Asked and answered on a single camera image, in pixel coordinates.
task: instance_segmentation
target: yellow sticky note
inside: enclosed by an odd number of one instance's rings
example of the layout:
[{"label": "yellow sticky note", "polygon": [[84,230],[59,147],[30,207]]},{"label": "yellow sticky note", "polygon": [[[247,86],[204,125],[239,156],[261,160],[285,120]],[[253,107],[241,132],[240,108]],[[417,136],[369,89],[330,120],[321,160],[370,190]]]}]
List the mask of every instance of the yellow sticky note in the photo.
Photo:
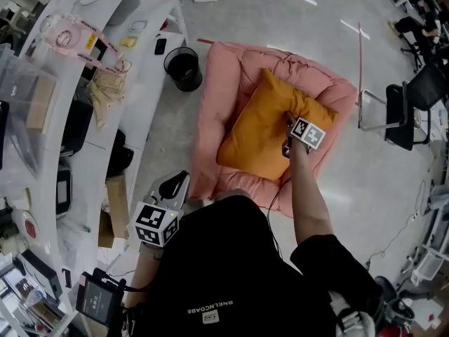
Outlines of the yellow sticky note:
[{"label": "yellow sticky note", "polygon": [[86,50],[92,49],[93,43],[95,42],[96,39],[97,39],[97,37],[96,37],[95,34],[91,34],[89,36],[89,39],[88,39],[88,41],[86,43]]}]

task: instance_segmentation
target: person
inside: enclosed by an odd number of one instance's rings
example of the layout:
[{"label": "person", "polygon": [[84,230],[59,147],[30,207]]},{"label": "person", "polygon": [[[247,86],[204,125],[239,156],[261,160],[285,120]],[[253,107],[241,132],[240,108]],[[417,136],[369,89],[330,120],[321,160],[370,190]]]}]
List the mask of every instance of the person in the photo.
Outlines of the person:
[{"label": "person", "polygon": [[440,41],[441,25],[447,21],[447,13],[440,12],[437,14],[434,11],[429,11],[424,17],[424,25],[411,16],[397,22],[389,21],[388,25],[398,37],[411,32],[420,47],[424,61],[427,63],[431,60],[433,48]]},{"label": "person", "polygon": [[126,305],[145,302],[133,336],[193,331],[285,331],[335,336],[330,292],[374,316],[382,289],[333,233],[306,146],[290,150],[297,247],[279,256],[267,218],[246,196],[231,196],[184,216],[161,258],[139,257]]}]

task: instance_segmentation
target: person sitting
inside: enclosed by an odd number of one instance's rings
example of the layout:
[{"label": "person sitting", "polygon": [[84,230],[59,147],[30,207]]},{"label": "person sitting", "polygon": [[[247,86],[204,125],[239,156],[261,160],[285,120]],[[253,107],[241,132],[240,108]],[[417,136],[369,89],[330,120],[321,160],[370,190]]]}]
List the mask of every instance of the person sitting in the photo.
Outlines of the person sitting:
[{"label": "person sitting", "polygon": [[420,47],[424,62],[431,60],[432,49],[438,44],[441,36],[441,25],[448,21],[446,12],[428,12],[425,15],[424,25],[416,19],[408,16],[399,21],[389,21],[388,25],[393,32],[399,37],[406,32],[411,32]]}]

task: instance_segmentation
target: smartphone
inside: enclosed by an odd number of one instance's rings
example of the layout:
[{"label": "smartphone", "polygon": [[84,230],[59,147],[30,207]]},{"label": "smartphone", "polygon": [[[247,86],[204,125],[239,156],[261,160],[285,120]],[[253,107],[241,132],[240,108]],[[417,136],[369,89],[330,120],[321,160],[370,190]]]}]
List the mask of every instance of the smartphone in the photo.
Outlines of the smartphone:
[{"label": "smartphone", "polygon": [[167,39],[158,39],[156,41],[156,48],[154,49],[154,55],[163,55],[166,50]]}]

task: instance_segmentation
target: small display screen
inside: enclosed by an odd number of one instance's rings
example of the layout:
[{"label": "small display screen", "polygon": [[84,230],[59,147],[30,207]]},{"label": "small display screen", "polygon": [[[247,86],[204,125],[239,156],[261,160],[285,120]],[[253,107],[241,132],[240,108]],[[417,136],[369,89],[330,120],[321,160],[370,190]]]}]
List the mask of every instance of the small display screen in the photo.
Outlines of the small display screen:
[{"label": "small display screen", "polygon": [[60,181],[58,182],[58,203],[65,202],[67,202],[67,181]]},{"label": "small display screen", "polygon": [[84,293],[83,313],[92,318],[107,322],[107,313],[111,305],[112,293],[101,289],[96,284],[87,281]]}]

